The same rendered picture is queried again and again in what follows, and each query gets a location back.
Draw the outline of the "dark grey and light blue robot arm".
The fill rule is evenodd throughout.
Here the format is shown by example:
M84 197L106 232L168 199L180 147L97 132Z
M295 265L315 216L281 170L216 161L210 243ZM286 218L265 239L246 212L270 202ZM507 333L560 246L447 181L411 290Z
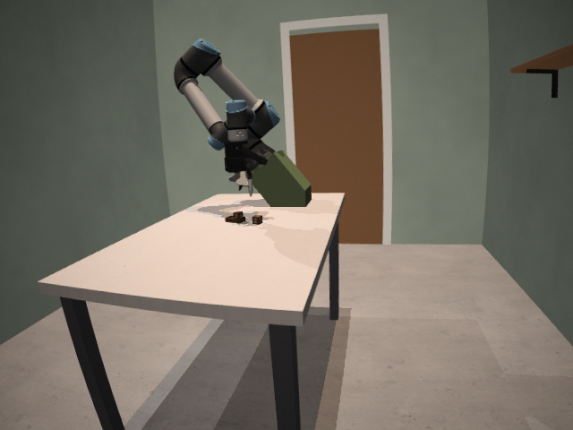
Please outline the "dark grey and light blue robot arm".
M267 158L275 152L261 138L279 123L280 117L268 101L256 99L222 64L218 51L207 40L198 39L176 62L175 85L209 131L212 148L220 151L224 142L248 140L241 152L257 160L248 158L253 171L260 164L266 165ZM227 102L225 123L198 86L196 78L200 74L209 76L232 99Z

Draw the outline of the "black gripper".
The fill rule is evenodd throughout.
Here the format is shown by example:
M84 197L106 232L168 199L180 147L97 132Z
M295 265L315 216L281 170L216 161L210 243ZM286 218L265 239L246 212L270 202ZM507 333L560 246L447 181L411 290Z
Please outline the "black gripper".
M239 185L239 190L241 190L243 186L247 186L249 188L250 197L252 197L252 171L248 159L249 156L241 152L243 144L247 143L248 141L225 142L225 169L226 172L235 173L229 177L229 181L236 181L236 184Z

